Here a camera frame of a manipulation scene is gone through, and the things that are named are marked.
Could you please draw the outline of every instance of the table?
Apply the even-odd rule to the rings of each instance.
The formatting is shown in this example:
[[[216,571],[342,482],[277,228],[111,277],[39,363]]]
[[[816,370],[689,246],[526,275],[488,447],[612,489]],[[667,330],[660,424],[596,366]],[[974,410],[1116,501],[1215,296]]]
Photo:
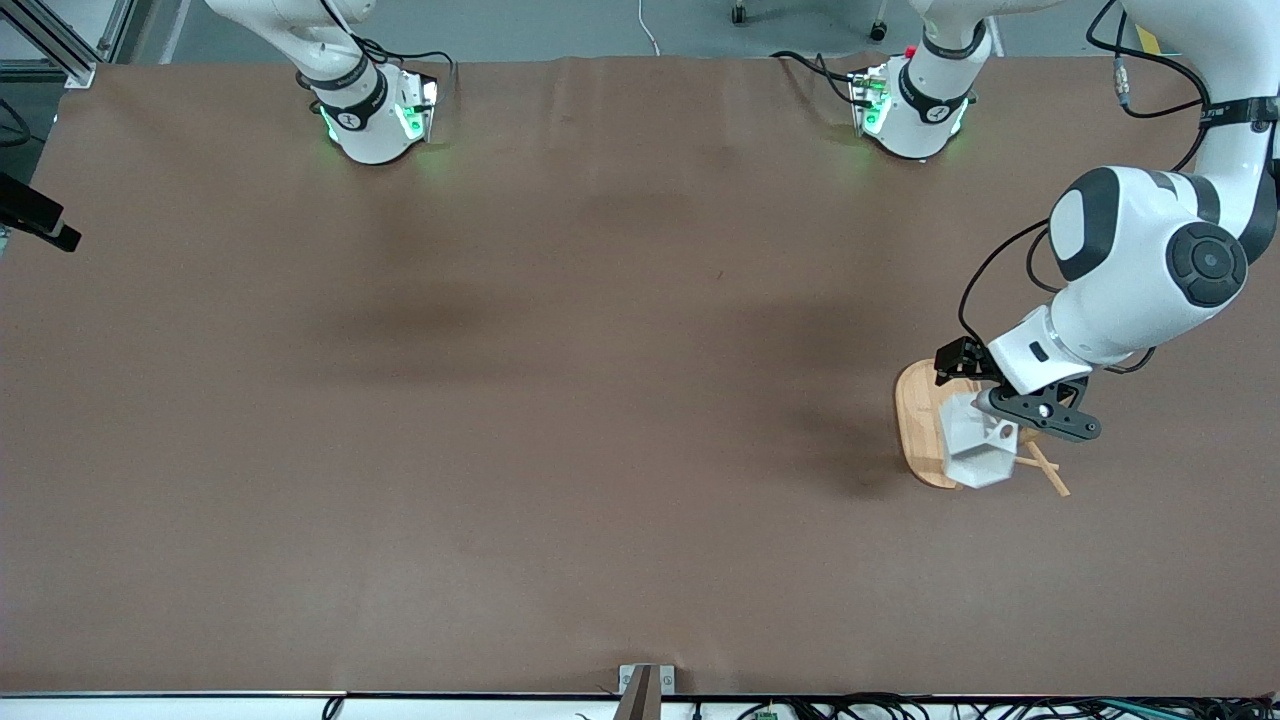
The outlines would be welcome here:
[[[993,60],[920,164],[774,60],[467,65],[380,168],[288,67],[102,68],[35,181],[81,250],[0,263],[0,688],[1276,687],[1272,258],[1097,379],[1070,498],[899,455],[989,249],[1189,142],[1108,68]],[[1043,301],[1021,263],[979,329]]]

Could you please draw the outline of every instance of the green led light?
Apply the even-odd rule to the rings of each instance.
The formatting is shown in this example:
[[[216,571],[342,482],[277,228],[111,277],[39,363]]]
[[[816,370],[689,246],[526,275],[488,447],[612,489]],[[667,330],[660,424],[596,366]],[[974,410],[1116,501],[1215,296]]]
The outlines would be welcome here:
[[[879,102],[867,109],[867,114],[863,117],[863,131],[869,135],[878,133],[884,127],[884,118],[888,115],[892,105],[888,95],[881,96]]]
[[[424,135],[422,129],[422,114],[413,110],[412,108],[396,106],[397,117],[401,120],[401,126],[404,127],[404,136],[410,140],[419,140]]]
[[[951,135],[960,132],[960,120],[964,119],[964,111],[969,109],[969,101],[965,100],[960,104],[960,109],[956,110],[956,122],[951,124]]]

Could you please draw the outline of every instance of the gray floor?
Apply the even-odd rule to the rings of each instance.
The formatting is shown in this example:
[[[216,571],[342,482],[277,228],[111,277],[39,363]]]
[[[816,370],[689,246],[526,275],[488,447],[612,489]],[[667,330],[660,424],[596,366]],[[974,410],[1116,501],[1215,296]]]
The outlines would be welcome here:
[[[1075,0],[1030,15],[998,19],[1009,55],[1085,55],[1084,28],[1103,0]],[[748,0],[749,22],[730,22],[732,0],[645,0],[645,20],[663,54],[696,58],[764,56],[776,50],[844,55],[865,49],[899,53],[919,40],[920,19],[891,0],[888,36],[867,32],[877,0]],[[637,0],[381,0],[357,32],[397,51],[445,50],[463,63],[550,60],[566,55],[648,55]],[[212,13],[204,0],[150,0],[128,55],[137,63],[283,63],[247,29]],[[0,83],[37,135],[49,132],[63,90],[58,83]],[[41,145],[0,150],[0,170],[29,179]]]

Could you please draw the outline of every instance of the wire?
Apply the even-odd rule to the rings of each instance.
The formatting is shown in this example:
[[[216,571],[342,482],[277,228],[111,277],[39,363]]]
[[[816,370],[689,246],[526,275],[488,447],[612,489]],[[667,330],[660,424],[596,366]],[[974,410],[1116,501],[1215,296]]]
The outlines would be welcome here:
[[[1103,5],[1102,9],[1098,10],[1098,14],[1094,15],[1093,22],[1089,23],[1089,28],[1087,31],[1084,31],[1084,38],[1089,42],[1089,45],[1092,45],[1092,46],[1094,46],[1094,47],[1097,47],[1100,50],[1107,50],[1110,53],[1114,53],[1116,56],[1128,55],[1130,58],[1140,58],[1143,60],[1151,60],[1152,63],[1157,63],[1157,64],[1165,65],[1166,68],[1170,68],[1170,69],[1175,70],[1178,74],[1180,74],[1184,78],[1187,78],[1187,81],[1190,82],[1196,87],[1196,94],[1199,96],[1199,102],[1202,105],[1208,105],[1210,104],[1208,86],[1206,86],[1204,81],[1201,79],[1201,77],[1198,74],[1196,74],[1192,69],[1189,69],[1187,65],[1183,65],[1181,63],[1178,63],[1175,60],[1170,60],[1169,58],[1165,58],[1162,55],[1152,55],[1151,53],[1143,53],[1142,50],[1134,50],[1132,47],[1125,47],[1125,46],[1120,45],[1119,42],[1110,44],[1110,42],[1098,40],[1098,36],[1097,36],[1098,24],[1102,23],[1102,18],[1105,18],[1107,15],[1107,13],[1111,12],[1111,8],[1114,8],[1115,4],[1116,4],[1116,0],[1107,0],[1106,5]],[[1194,158],[1196,152],[1199,151],[1201,143],[1204,142],[1204,136],[1206,136],[1207,132],[1208,132],[1207,128],[1199,128],[1196,132],[1196,140],[1192,141],[1190,150],[1188,150],[1187,154],[1183,155],[1183,158],[1174,165],[1174,168],[1172,168],[1171,172],[1176,173],[1176,172],[1181,170],[1183,168],[1185,168],[1187,164],[1192,161],[1192,158]]]
[[[31,135],[31,126],[27,124],[27,119],[19,115],[18,110],[14,110],[13,105],[10,105],[9,101],[5,100],[4,97],[0,97],[0,108],[4,108],[5,113],[9,113],[9,117],[13,118],[13,122],[18,126],[18,127],[10,127],[8,124],[0,126],[9,132],[18,133],[18,137],[15,138],[12,137],[8,140],[0,140],[0,147],[18,147],[19,145],[26,145],[31,142],[31,138],[36,137]]]
[[[1046,237],[1048,237],[1048,228],[1042,229],[1039,234],[1036,236],[1036,240],[1033,240],[1030,246],[1027,249],[1027,277],[1032,281],[1033,286],[1043,290],[1050,295],[1057,295],[1059,292],[1061,292],[1062,288],[1053,287],[1046,283],[1044,281],[1039,279],[1039,275],[1036,274],[1036,249],[1039,247],[1039,243],[1043,242]]]
[[[436,104],[443,102],[444,99],[448,97],[453,87],[457,86],[458,64],[453,60],[453,58],[448,53],[444,53],[443,50],[431,50],[428,53],[392,53],[390,50],[383,47],[378,41],[356,35],[356,32],[351,29],[351,26],[347,24],[347,20],[343,19],[342,13],[338,13],[333,9],[333,6],[329,4],[329,0],[320,0],[320,4],[324,6],[325,13],[329,14],[329,18],[333,19],[333,22],[338,23],[338,27],[342,28],[342,31],[346,32],[348,37],[351,37],[351,41],[356,44],[356,47],[358,47],[360,51],[364,53],[365,56],[372,60],[374,63],[379,64],[393,63],[397,65],[403,65],[404,60],[424,60],[426,58],[443,58],[444,61],[449,64],[449,83],[440,88],[440,95],[435,100]],[[301,79],[298,81],[298,85],[302,85]]]
[[[649,44],[653,45],[653,54],[655,58],[662,56],[662,49],[658,47],[658,38],[649,32],[649,26],[644,22],[644,0],[637,0],[636,3],[636,18],[640,20],[640,28],[644,33],[649,36]]]
[[[974,286],[978,284],[978,279],[982,277],[982,274],[987,272],[987,268],[989,268],[992,263],[996,261],[996,258],[1000,258],[1001,252],[1009,250],[1009,246],[1018,242],[1023,237],[1046,225],[1048,225],[1048,218],[1025,227],[1024,229],[1019,231],[1018,234],[1010,237],[1005,242],[1001,242],[998,246],[996,246],[995,250],[991,251],[991,255],[987,255],[987,259],[982,261],[982,265],[978,265],[978,269],[973,273],[973,277],[969,278],[969,284],[965,286],[964,293],[960,295],[960,306],[956,307],[956,318],[960,320],[960,327],[964,328],[964,332],[969,333],[969,337],[972,337],[978,345],[987,345],[987,343],[982,341],[982,336],[978,334],[978,331],[973,329],[973,327],[965,319],[964,311],[965,307],[968,307],[969,305],[969,295],[973,292]]]
[[[818,707],[815,705],[813,705],[812,702],[809,702],[809,701],[806,701],[804,698],[800,698],[800,697],[780,697],[780,698],[769,700],[769,701],[765,701],[765,702],[762,702],[759,705],[755,705],[753,707],[746,708],[745,711],[742,711],[741,715],[737,716],[737,720],[748,720],[754,714],[756,714],[756,712],[759,712],[762,710],[769,710],[769,708],[772,708],[776,705],[781,705],[783,707],[791,708],[791,712],[796,716],[796,720],[831,720],[831,717],[835,716],[835,715],[828,716],[826,712],[818,710]]]
[[[1120,56],[1119,49],[1124,44],[1124,28],[1128,20],[1129,20],[1129,12],[1121,10],[1120,22],[1116,23],[1116,42],[1115,42],[1116,50],[1114,51],[1115,58],[1120,63],[1121,68],[1124,67],[1124,58]],[[1183,102],[1181,105],[1174,105],[1172,108],[1165,108],[1164,110],[1156,110],[1155,113],[1142,113],[1129,106],[1128,96],[1123,96],[1120,99],[1120,109],[1124,110],[1125,114],[1129,115],[1130,118],[1138,118],[1139,120],[1148,120],[1151,118],[1164,118],[1165,115],[1172,115],[1174,113],[1181,113],[1183,110],[1190,110],[1192,108],[1201,108],[1203,105],[1204,105],[1203,100],[1189,100],[1187,102]]]
[[[4,128],[4,129],[6,129],[6,131],[9,131],[9,132],[15,132],[15,133],[18,133],[18,135],[24,135],[24,133],[22,132],[22,128],[15,128],[15,127],[13,127],[13,126],[8,126],[8,124],[5,124],[5,123],[0,123],[0,128]],[[36,142],[38,142],[38,143],[41,143],[41,145],[45,145],[46,142],[49,142],[49,141],[47,141],[46,138],[44,138],[44,137],[40,137],[40,136],[38,136],[38,135],[36,135],[36,133],[31,133],[31,140],[35,140]],[[9,147],[9,146],[8,146],[8,145],[0,145],[0,147]]]
[[[1138,370],[1146,368],[1147,363],[1151,363],[1151,357],[1153,355],[1156,355],[1156,348],[1155,347],[1148,347],[1147,352],[1143,354],[1142,359],[1139,359],[1133,365],[1128,365],[1128,366],[1108,365],[1108,366],[1102,368],[1102,369],[1106,370],[1106,372],[1108,372],[1108,373],[1116,374],[1116,375],[1128,375],[1129,373],[1137,373]]]
[[[320,711],[320,720],[335,720],[338,714],[342,712],[342,706],[346,701],[347,698],[343,696],[335,696],[326,700],[324,710]]]
[[[847,715],[852,720],[868,720],[859,715],[854,706],[865,705],[883,711],[890,720],[928,720],[929,711],[916,698],[892,693],[852,693],[831,702],[829,720]]]
[[[801,65],[804,65],[810,72],[817,73],[817,74],[827,78],[827,85],[831,86],[831,91],[835,92],[836,96],[840,97],[841,100],[844,100],[845,102],[849,102],[850,105],[854,105],[856,108],[870,108],[872,106],[872,104],[869,101],[867,101],[867,100],[855,100],[854,97],[850,97],[849,95],[846,95],[845,92],[842,92],[840,90],[840,86],[836,85],[836,81],[849,82],[849,74],[847,73],[846,74],[841,74],[841,73],[833,73],[833,72],[831,72],[831,69],[827,67],[827,60],[823,59],[823,56],[822,56],[822,53],[818,53],[814,56],[813,61],[810,61],[804,55],[801,55],[799,53],[794,53],[791,50],[778,50],[777,53],[769,55],[769,58],[796,60],[797,63],[800,63]]]

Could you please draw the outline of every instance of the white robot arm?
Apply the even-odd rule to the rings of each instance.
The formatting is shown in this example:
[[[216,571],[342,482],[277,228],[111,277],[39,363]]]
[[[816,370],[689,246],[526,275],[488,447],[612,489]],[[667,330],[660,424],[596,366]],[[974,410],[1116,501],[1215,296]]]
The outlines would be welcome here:
[[[859,73],[854,97],[859,132],[890,152],[910,159],[942,150],[960,131],[970,88],[991,55],[988,15],[1032,13],[1064,0],[909,0],[924,19],[911,55]]]
[[[992,379],[977,409],[1073,441],[1087,375],[1225,309],[1276,231],[1280,13],[1274,0],[1121,0],[1183,53],[1208,94],[1196,173],[1106,167],[1059,199],[1048,233],[1068,286],[983,347],[938,351],[940,384]]]
[[[424,140],[436,87],[394,64],[374,63],[351,27],[376,0],[206,0],[215,13],[255,32],[297,65],[320,99],[329,137],[357,163],[381,164]]]

